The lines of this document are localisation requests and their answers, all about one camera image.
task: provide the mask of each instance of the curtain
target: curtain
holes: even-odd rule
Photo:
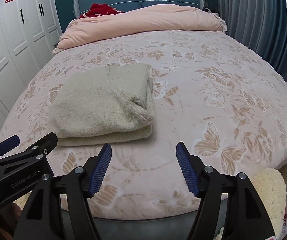
[[[287,82],[287,0],[219,0],[227,34],[266,60]]]

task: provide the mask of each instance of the wardrobe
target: wardrobe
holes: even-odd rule
[[[0,130],[61,35],[54,0],[0,0]]]

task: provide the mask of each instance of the pink comforter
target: pink comforter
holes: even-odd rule
[[[162,30],[226,31],[227,27],[217,15],[194,7],[157,4],[117,15],[74,20],[53,53],[95,41]]]

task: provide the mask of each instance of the butterfly pattern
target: butterfly pattern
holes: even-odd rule
[[[72,75],[134,63],[146,64],[153,79],[153,133],[114,144],[102,187],[89,200],[94,216],[142,220],[195,211],[199,201],[187,189],[173,154],[179,141],[226,174],[254,176],[287,160],[286,82],[242,44],[207,31],[137,33],[58,53],[28,84],[0,131],[0,141],[13,131],[21,140],[7,156],[49,132],[49,109]],[[61,176],[100,150],[101,145],[56,147],[47,159],[55,176]]]
[[[231,78],[231,76],[228,75],[226,72],[215,68],[214,66],[211,66],[210,68],[196,70],[196,72],[201,72],[203,76],[210,78],[223,86],[228,86],[228,82],[226,79]]]
[[[217,127],[207,122],[203,138],[195,143],[194,153],[199,156],[220,155],[220,164],[224,173],[234,175],[236,162],[247,152],[244,145],[223,146]]]
[[[153,84],[153,98],[160,99],[166,95],[168,81],[160,81]]]
[[[241,90],[241,92],[245,98],[247,105],[249,105],[251,107],[257,106],[260,108],[261,111],[263,111],[263,112],[266,111],[265,104],[264,104],[264,101],[262,98],[254,98],[244,90]]]
[[[195,59],[195,54],[194,53],[181,53],[179,51],[176,51],[176,50],[172,50],[171,51],[171,55],[175,58],[181,58],[181,57],[185,57],[187,58],[188,60],[194,60]]]
[[[110,48],[106,48],[106,49],[104,49],[103,51],[99,52],[99,53],[97,54],[97,56],[99,56],[99,55],[104,55],[104,54],[105,54],[106,57],[112,57],[112,56],[114,56],[115,54],[121,52],[122,50],[123,50],[123,49],[116,49],[116,50],[111,51]]]
[[[279,119],[276,118],[276,122],[278,124],[278,129],[281,132],[280,134],[280,143],[282,144],[282,147],[285,148],[287,146],[287,132],[283,124],[280,122]]]
[[[72,70],[75,66],[69,67],[66,69],[66,66],[63,66],[59,71],[55,74],[55,76],[60,75],[61,77],[65,76],[70,70]]]
[[[175,65],[175,64],[169,64],[169,67],[162,67],[162,69],[168,70],[170,72],[174,72],[175,69],[178,69],[179,66]]]

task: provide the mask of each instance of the beige towel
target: beige towel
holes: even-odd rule
[[[152,132],[152,79],[145,64],[102,67],[73,75],[48,117],[58,145],[78,146],[147,138]]]

